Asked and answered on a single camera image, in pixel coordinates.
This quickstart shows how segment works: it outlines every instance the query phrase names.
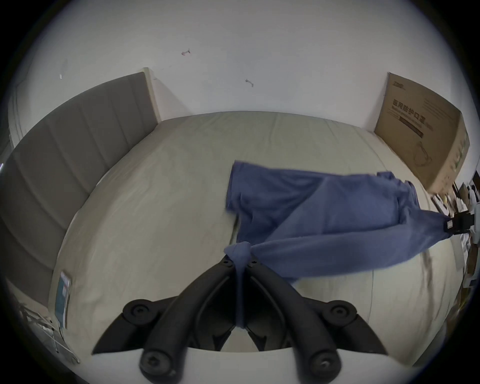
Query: bed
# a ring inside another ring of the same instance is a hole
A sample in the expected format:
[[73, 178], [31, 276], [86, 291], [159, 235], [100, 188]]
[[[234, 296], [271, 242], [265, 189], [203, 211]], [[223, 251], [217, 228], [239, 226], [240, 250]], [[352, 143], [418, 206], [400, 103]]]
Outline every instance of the bed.
[[[92, 189], [54, 263], [48, 312], [66, 271], [72, 286], [63, 335], [80, 361], [127, 302], [176, 296], [223, 257], [235, 221], [225, 211], [234, 160], [335, 174], [389, 170], [415, 185], [422, 209], [435, 209], [389, 147], [357, 127], [258, 111], [162, 121]], [[351, 302], [389, 355], [411, 365], [440, 330], [461, 279], [445, 240], [391, 268], [301, 279], [295, 288], [313, 299]], [[224, 350], [256, 349], [232, 337]]]

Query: blue cloth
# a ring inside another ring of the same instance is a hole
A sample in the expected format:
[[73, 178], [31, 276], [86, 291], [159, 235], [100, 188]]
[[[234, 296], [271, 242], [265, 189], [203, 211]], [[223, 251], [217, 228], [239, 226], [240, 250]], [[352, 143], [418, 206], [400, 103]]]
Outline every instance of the blue cloth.
[[235, 162], [227, 210], [240, 218], [237, 243], [225, 248], [237, 269], [239, 326], [251, 254], [294, 281], [390, 267], [451, 236], [448, 217], [421, 210], [414, 186], [391, 172], [340, 176]]

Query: screw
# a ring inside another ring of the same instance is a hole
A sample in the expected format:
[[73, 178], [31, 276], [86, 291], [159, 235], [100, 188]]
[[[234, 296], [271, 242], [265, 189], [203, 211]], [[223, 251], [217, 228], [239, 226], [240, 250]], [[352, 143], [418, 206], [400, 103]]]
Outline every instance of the screw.
[[332, 312], [338, 317], [346, 317], [348, 315], [348, 311], [344, 307], [334, 307]]
[[144, 314], [145, 312], [149, 312], [148, 308], [144, 305], [136, 305], [132, 308], [132, 315], [139, 316]]
[[140, 361], [142, 370], [150, 375], [164, 376], [171, 370], [170, 358], [160, 351], [148, 351], [144, 353]]
[[317, 353], [310, 360], [310, 371], [317, 377], [329, 377], [335, 374], [339, 367], [336, 364], [336, 356], [331, 352]]

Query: gray upholstered headboard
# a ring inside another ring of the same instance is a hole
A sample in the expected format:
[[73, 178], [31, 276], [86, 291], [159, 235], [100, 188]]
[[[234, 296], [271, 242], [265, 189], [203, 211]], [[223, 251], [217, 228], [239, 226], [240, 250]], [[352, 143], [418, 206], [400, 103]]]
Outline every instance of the gray upholstered headboard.
[[89, 89], [45, 116], [0, 172], [1, 270], [47, 306], [65, 232], [102, 176], [159, 123], [144, 72]]

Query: headboard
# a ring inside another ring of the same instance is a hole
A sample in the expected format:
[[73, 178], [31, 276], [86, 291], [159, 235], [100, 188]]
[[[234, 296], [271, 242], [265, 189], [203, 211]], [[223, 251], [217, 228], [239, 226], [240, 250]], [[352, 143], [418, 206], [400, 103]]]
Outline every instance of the headboard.
[[45, 116], [0, 172], [0, 266], [47, 306], [66, 230], [102, 176], [160, 122], [148, 68], [91, 88]]

